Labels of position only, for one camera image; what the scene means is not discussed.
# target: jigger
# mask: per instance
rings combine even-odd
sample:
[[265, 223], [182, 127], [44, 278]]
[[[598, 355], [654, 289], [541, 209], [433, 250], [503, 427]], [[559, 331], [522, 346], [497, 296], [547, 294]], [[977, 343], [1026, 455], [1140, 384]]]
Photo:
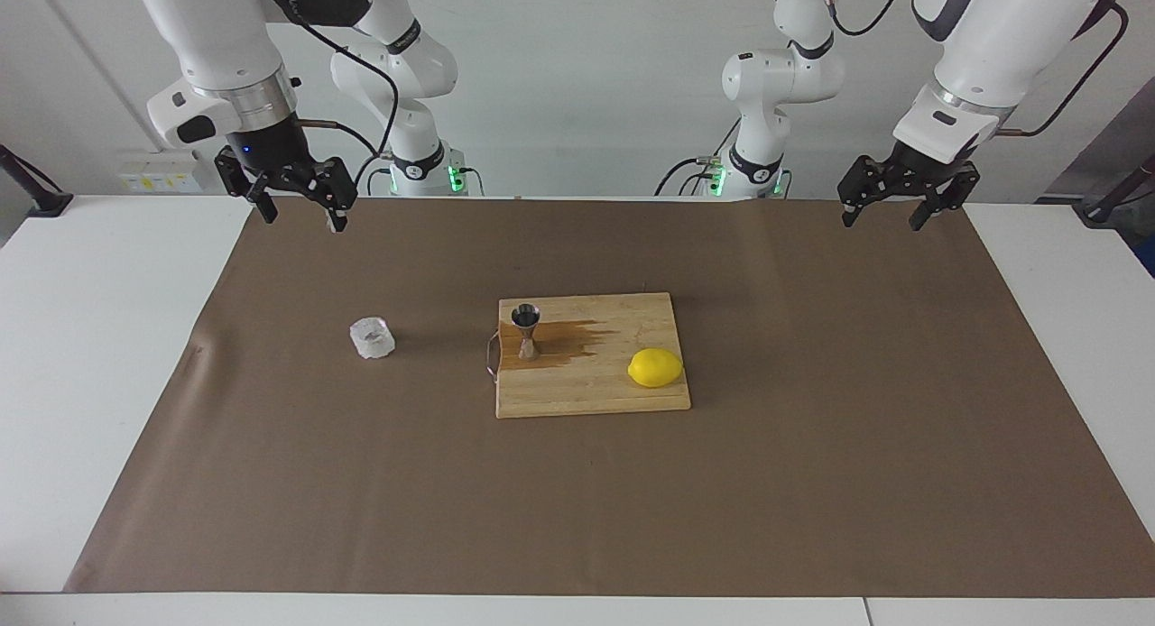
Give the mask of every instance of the jigger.
[[542, 312], [532, 304], [522, 304], [514, 308], [511, 319], [513, 320], [513, 326], [517, 327], [517, 330], [521, 331], [521, 351], [517, 352], [519, 358], [536, 360], [539, 353], [537, 344], [534, 343], [534, 329], [537, 327], [538, 320], [542, 319]]

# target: lemon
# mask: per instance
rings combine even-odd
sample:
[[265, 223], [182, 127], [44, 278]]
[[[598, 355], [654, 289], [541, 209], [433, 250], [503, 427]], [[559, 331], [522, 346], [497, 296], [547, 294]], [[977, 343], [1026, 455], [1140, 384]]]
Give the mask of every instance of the lemon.
[[634, 353], [626, 372], [642, 387], [665, 387], [681, 375], [681, 360], [665, 349], [642, 349]]

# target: brown tablecloth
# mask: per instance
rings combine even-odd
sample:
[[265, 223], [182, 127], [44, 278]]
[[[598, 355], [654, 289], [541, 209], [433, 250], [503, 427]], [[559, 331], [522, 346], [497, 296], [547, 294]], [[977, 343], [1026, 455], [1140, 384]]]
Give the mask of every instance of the brown tablecloth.
[[[1155, 595], [966, 216], [364, 200], [251, 218], [74, 591]], [[668, 290], [688, 412], [497, 420], [498, 299]], [[387, 318], [366, 362], [348, 327]]]

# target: white table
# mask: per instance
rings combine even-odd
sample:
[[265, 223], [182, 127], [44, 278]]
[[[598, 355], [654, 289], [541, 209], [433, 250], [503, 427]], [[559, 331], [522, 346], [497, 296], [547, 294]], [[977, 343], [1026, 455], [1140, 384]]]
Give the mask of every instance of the white table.
[[[1155, 534], [1155, 281], [1066, 208], [970, 206], [988, 249]], [[81, 198], [0, 249], [0, 588], [57, 593], [248, 208]], [[55, 377], [53, 372], [67, 372]], [[0, 624], [1155, 624], [1153, 601], [655, 599], [149, 594], [0, 597]]]

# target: wooden cutting board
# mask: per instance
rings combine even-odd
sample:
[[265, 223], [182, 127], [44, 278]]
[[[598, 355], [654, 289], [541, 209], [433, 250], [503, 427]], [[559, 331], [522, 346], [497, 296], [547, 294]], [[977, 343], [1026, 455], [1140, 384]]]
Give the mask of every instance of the wooden cutting board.
[[[520, 359], [514, 308], [542, 312], [534, 333], [541, 356]], [[686, 374], [658, 389], [626, 372], [634, 353], [657, 348], [681, 358], [668, 292], [502, 299], [498, 305], [501, 360], [497, 374], [499, 418], [660, 412], [690, 409]]]

